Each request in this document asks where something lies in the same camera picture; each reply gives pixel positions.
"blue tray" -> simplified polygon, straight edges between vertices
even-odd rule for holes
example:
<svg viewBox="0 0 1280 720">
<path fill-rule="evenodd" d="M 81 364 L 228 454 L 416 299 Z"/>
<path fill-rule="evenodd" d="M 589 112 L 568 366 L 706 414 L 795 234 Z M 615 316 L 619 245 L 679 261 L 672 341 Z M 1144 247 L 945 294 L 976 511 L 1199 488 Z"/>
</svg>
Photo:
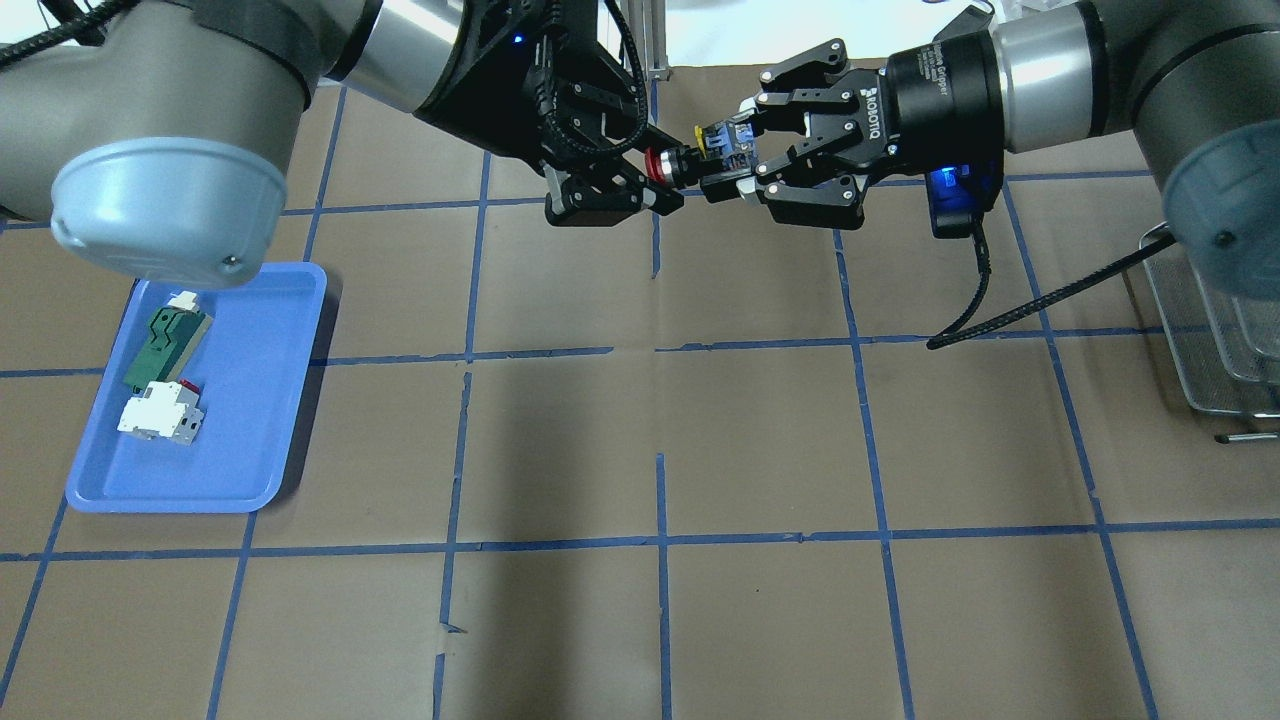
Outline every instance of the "blue tray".
<svg viewBox="0 0 1280 720">
<path fill-rule="evenodd" d="M 182 377 L 205 411 L 191 446 L 115 429 L 124 373 L 146 324 L 182 287 L 138 282 L 90 411 L 67 502 L 83 512 L 250 512 L 280 489 L 328 281 L 312 263 L 274 263 L 247 284 L 198 293 L 214 323 Z"/>
</svg>

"light blue joint cap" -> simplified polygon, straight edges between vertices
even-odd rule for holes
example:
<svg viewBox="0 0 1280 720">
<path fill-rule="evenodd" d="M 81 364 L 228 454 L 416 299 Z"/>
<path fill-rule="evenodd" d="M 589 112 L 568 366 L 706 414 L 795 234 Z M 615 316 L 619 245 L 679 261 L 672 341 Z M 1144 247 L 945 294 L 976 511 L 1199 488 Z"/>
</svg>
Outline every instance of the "light blue joint cap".
<svg viewBox="0 0 1280 720">
<path fill-rule="evenodd" d="M 257 274 L 284 195 L 280 170 L 242 147 L 140 137 L 67 163 L 54 181 L 50 227 L 63 247 L 104 268 L 230 287 Z"/>
<path fill-rule="evenodd" d="M 1280 120 L 1222 135 L 1165 183 L 1165 218 L 1213 287 L 1280 300 Z"/>
</svg>

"cable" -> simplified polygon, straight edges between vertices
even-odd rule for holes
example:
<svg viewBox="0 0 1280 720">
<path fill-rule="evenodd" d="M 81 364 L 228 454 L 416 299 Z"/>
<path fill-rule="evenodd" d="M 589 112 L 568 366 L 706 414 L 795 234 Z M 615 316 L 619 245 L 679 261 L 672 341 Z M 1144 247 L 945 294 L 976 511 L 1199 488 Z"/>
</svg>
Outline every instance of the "cable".
<svg viewBox="0 0 1280 720">
<path fill-rule="evenodd" d="M 644 137 L 644 133 L 649 127 L 649 97 L 645 94 L 644 68 L 640 65 L 640 51 L 636 50 L 635 36 L 631 35 L 631 28 L 627 27 L 627 20 L 622 17 L 622 10 L 618 8 L 617 0 L 604 0 L 604 6 L 609 10 L 609 15 L 613 18 L 613 22 L 618 26 L 618 33 L 622 36 L 622 49 L 626 51 L 627 61 L 631 63 L 631 82 L 635 86 L 634 97 L 636 100 L 635 129 L 621 142 L 608 147 L 593 147 L 580 142 L 570 136 L 570 133 L 559 124 L 559 118 L 556 114 L 558 105 L 558 94 L 556 92 L 556 88 L 543 88 L 552 104 L 552 111 L 548 117 L 547 124 L 556 132 L 561 142 L 568 145 L 573 151 L 588 158 L 617 158 L 627 150 L 635 147 L 636 143 L 640 142 L 640 138 Z M 550 85 L 553 82 L 554 73 L 548 73 L 547 83 Z"/>
<path fill-rule="evenodd" d="M 973 224 L 973 254 L 978 261 L 978 291 L 973 293 L 973 300 L 969 301 L 969 306 L 965 307 L 964 313 L 954 323 L 933 336 L 933 338 L 948 336 L 963 328 L 978 313 L 983 299 L 987 297 L 987 287 L 991 284 L 991 250 L 987 247 L 987 232 L 982 229 L 980 217 Z"/>
<path fill-rule="evenodd" d="M 946 334 L 940 333 L 929 338 L 929 342 L 925 343 L 925 347 L 928 347 L 929 350 L 938 350 L 948 345 L 955 345 L 957 342 L 973 340 L 978 336 L 998 331 L 1000 328 L 1009 325 L 1011 323 L 1016 323 L 1018 320 L 1021 320 L 1028 315 L 1039 313 L 1041 310 L 1048 307 L 1050 305 L 1053 305 L 1055 302 L 1061 302 L 1062 300 L 1066 300 L 1073 295 L 1089 290 L 1091 287 L 1098 284 L 1102 281 L 1114 278 L 1115 275 L 1119 275 L 1120 273 L 1128 270 L 1129 268 L 1137 265 L 1138 263 L 1142 263 L 1147 258 L 1151 258 L 1157 252 L 1167 247 L 1171 247 L 1175 242 L 1178 241 L 1174 240 L 1174 236 L 1166 231 L 1160 237 L 1160 240 L 1152 242 L 1151 245 L 1143 247 L 1142 250 L 1138 250 L 1137 252 L 1133 252 L 1130 255 L 1126 255 L 1116 260 L 1115 263 L 1111 263 L 1110 265 L 1102 268 L 1101 270 L 1096 270 L 1094 273 L 1085 275 L 1066 287 L 1055 290 L 1053 292 L 1043 297 L 1037 297 L 1036 300 L 1032 300 L 1027 305 L 1023 305 L 1020 307 L 1014 307 L 1009 313 L 1005 313 L 1004 315 L 997 315 L 987 320 L 986 323 L 979 323 L 972 328 L 960 332 L 952 332 Z"/>
<path fill-rule="evenodd" d="M 27 40 L 0 49 L 0 72 L 4 72 L 5 68 L 17 64 L 20 60 L 31 58 L 36 53 L 42 53 L 50 47 L 61 45 L 86 29 L 102 27 L 108 20 L 133 8 L 141 0 L 105 0 L 97 8 L 93 8 L 74 20 L 63 23 L 54 29 L 46 29 L 40 35 L 33 35 Z"/>
</svg>

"small assembled object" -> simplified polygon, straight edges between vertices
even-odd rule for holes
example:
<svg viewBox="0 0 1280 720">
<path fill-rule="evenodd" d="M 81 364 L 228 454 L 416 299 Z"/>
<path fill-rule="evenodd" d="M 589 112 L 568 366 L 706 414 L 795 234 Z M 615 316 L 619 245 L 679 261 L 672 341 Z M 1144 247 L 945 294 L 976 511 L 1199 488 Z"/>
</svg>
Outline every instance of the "small assembled object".
<svg viewBox="0 0 1280 720">
<path fill-rule="evenodd" d="M 152 382 L 178 379 L 214 318 L 196 305 L 195 292 L 179 292 L 147 323 L 147 341 L 124 374 L 124 384 L 142 392 Z"/>
<path fill-rule="evenodd" d="M 205 420 L 204 410 L 196 407 L 197 401 L 200 388 L 187 380 L 147 383 L 141 397 L 131 397 L 124 405 L 116 429 L 142 439 L 163 437 L 191 445 Z"/>
</svg>

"green block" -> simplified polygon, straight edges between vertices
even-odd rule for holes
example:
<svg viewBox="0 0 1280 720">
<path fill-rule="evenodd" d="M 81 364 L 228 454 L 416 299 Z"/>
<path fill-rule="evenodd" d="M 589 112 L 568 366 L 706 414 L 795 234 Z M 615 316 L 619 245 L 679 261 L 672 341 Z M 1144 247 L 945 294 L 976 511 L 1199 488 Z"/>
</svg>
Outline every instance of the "green block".
<svg viewBox="0 0 1280 720">
<path fill-rule="evenodd" d="M 212 318 L 200 311 L 168 305 L 156 310 L 147 323 L 146 345 L 124 373 L 124 384 L 133 392 L 142 392 L 150 382 L 178 379 L 211 323 Z"/>
</svg>

